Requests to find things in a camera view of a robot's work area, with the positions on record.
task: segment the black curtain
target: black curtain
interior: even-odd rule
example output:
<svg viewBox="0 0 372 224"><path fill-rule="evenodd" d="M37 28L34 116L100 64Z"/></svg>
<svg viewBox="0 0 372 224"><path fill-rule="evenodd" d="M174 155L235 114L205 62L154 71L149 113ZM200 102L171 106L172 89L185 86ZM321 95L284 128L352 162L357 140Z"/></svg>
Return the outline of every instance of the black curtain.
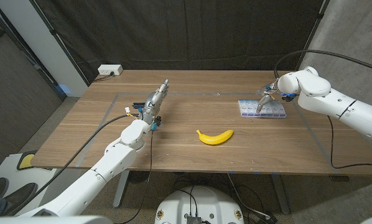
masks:
<svg viewBox="0 0 372 224"><path fill-rule="evenodd" d="M124 69L272 70L302 50L322 0L36 0L89 82ZM279 67L293 70L299 56Z"/></svg>

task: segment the table top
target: table top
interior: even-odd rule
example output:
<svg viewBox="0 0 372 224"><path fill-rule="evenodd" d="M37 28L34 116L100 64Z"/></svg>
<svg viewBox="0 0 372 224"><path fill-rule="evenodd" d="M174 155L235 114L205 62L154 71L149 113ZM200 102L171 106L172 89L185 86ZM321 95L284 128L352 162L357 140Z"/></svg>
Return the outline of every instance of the table top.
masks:
<svg viewBox="0 0 372 224"><path fill-rule="evenodd" d="M274 81L270 71L125 70L87 89L39 149L32 165L64 166L100 125L125 114L124 108L134 102L145 102L166 78L169 94L159 112L163 125L154 131L152 142L154 171L372 175L370 166L331 167L328 118L302 109L297 99L281 101L286 118L241 117L238 100L259 100L255 92ZM127 117L107 125L69 167L92 167L132 120ZM372 148L364 138L332 120L334 164L372 163ZM197 129L212 136L228 129L234 134L223 144L209 146L199 140ZM144 140L146 145L129 170L149 170L150 134Z"/></svg>

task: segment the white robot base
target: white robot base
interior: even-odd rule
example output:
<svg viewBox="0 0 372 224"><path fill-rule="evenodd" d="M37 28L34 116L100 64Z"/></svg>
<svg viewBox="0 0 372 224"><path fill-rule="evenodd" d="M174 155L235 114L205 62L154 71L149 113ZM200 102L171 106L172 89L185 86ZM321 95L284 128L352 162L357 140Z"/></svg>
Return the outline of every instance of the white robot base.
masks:
<svg viewBox="0 0 372 224"><path fill-rule="evenodd" d="M190 193L192 186L181 190ZM190 209L192 217L196 214L194 200L192 198L190 204L191 196L185 192L177 190L161 202L157 209L155 224L197 223L192 222L189 217ZM196 185L193 187L192 195L197 203L197 217L200 217L201 221L217 224L244 223L239 205L222 191Z"/></svg>

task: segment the wall outlet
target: wall outlet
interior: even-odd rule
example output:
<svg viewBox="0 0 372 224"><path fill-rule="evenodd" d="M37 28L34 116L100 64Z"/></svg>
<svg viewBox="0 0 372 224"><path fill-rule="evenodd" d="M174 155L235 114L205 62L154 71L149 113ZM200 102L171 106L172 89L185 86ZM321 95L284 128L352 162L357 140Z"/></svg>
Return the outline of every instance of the wall outlet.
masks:
<svg viewBox="0 0 372 224"><path fill-rule="evenodd" d="M123 72L123 67L121 65L100 65L98 71L100 75L110 75L111 72L119 75Z"/></svg>

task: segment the yellow banana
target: yellow banana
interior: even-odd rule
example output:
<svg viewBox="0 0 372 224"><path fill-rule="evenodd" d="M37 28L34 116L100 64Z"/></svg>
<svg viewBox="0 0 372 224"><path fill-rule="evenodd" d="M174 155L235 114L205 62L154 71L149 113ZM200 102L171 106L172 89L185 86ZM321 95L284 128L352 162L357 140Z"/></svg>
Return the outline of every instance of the yellow banana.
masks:
<svg viewBox="0 0 372 224"><path fill-rule="evenodd" d="M214 145L223 143L224 141L228 140L233 134L233 130L227 130L218 136L207 136L205 134L202 134L200 130L197 130L197 133L202 142L204 142L205 144Z"/></svg>

